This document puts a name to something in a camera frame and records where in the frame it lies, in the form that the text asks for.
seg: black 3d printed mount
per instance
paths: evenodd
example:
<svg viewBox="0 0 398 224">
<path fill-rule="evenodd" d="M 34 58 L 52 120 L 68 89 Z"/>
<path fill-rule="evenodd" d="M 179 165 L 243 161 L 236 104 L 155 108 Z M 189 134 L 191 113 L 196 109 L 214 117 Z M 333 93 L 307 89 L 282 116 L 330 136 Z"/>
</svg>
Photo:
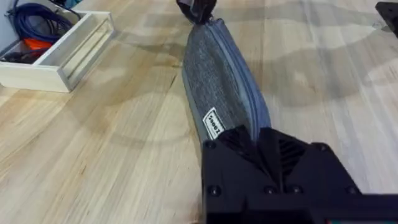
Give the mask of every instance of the black 3d printed mount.
<svg viewBox="0 0 398 224">
<path fill-rule="evenodd" d="M 376 10 L 398 37 L 398 2 L 379 2 L 376 4 Z"/>
<path fill-rule="evenodd" d="M 326 144 L 241 126 L 202 148 L 205 223 L 395 223 L 397 195 L 364 195 Z"/>
</svg>

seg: orange object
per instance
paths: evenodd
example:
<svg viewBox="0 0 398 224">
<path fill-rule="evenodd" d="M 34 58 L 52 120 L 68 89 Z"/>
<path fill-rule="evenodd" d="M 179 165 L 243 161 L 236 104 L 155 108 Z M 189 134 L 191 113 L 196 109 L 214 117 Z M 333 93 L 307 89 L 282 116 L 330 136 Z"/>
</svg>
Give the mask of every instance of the orange object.
<svg viewBox="0 0 398 224">
<path fill-rule="evenodd" d="M 26 38 L 24 42 L 31 50 L 49 49 L 52 46 L 51 43 L 32 38 Z"/>
</svg>

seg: fabric label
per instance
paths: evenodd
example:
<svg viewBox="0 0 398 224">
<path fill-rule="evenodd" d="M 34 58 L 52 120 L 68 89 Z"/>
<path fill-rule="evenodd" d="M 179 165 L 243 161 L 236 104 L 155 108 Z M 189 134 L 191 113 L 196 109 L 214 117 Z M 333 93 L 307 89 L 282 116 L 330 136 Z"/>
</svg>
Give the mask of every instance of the fabric label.
<svg viewBox="0 0 398 224">
<path fill-rule="evenodd" d="M 214 107 L 207 112 L 203 118 L 203 123 L 205 124 L 211 140 L 216 139 L 225 130 L 220 117 L 217 115 L 216 108 Z"/>
</svg>

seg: wooden table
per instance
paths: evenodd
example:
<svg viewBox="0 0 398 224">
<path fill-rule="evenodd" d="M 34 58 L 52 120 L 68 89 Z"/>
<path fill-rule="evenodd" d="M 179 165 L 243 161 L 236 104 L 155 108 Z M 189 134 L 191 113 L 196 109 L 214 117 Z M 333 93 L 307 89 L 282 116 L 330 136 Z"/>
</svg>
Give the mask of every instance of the wooden table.
<svg viewBox="0 0 398 224">
<path fill-rule="evenodd" d="M 375 0 L 219 0 L 273 127 L 398 192 L 398 39 Z M 174 0 L 85 0 L 118 35 L 72 94 L 0 89 L 0 223 L 196 223 L 200 146 Z"/>
</svg>

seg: white wooden tray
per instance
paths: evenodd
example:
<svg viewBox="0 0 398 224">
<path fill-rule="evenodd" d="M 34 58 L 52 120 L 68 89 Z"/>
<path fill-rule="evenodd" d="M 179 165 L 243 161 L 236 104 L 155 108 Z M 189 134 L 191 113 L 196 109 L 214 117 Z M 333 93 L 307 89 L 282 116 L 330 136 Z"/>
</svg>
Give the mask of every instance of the white wooden tray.
<svg viewBox="0 0 398 224">
<path fill-rule="evenodd" d="M 0 62 L 6 87 L 71 92 L 115 33 L 110 12 L 61 12 L 75 25 L 33 64 Z M 16 44 L 9 52 L 20 48 Z"/>
</svg>

